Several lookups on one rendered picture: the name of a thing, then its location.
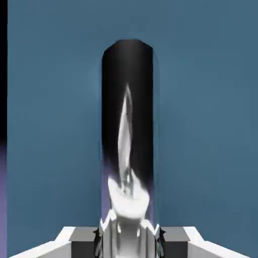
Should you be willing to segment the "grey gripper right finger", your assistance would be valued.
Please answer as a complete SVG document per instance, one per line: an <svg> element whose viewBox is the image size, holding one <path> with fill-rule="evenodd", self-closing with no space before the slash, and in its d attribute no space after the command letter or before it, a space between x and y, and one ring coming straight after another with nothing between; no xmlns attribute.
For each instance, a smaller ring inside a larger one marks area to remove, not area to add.
<svg viewBox="0 0 258 258"><path fill-rule="evenodd" d="M193 226L156 227L156 258L247 258L204 240Z"/></svg>

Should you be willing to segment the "shiny dark curved metal handle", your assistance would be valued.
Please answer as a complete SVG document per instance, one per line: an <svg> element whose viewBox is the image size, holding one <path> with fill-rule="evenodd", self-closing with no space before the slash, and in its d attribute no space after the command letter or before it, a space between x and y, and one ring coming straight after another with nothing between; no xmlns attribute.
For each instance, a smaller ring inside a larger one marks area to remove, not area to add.
<svg viewBox="0 0 258 258"><path fill-rule="evenodd" d="M153 49L123 39L102 57L97 258L158 258L154 219Z"/></svg>

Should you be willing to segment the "blue painted cabinet door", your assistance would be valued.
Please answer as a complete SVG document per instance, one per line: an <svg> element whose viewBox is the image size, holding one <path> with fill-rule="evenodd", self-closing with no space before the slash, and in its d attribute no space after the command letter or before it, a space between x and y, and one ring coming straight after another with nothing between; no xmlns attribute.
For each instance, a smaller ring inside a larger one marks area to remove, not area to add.
<svg viewBox="0 0 258 258"><path fill-rule="evenodd" d="M9 0L8 255L96 226L102 53L158 63L158 220L258 258L258 0Z"/></svg>

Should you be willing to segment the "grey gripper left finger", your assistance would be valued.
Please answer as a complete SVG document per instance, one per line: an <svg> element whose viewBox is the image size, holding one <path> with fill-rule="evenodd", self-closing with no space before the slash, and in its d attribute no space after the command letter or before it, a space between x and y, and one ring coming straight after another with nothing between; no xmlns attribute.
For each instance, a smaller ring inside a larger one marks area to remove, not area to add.
<svg viewBox="0 0 258 258"><path fill-rule="evenodd" d="M9 258L103 258L100 227L64 227L55 240Z"/></svg>

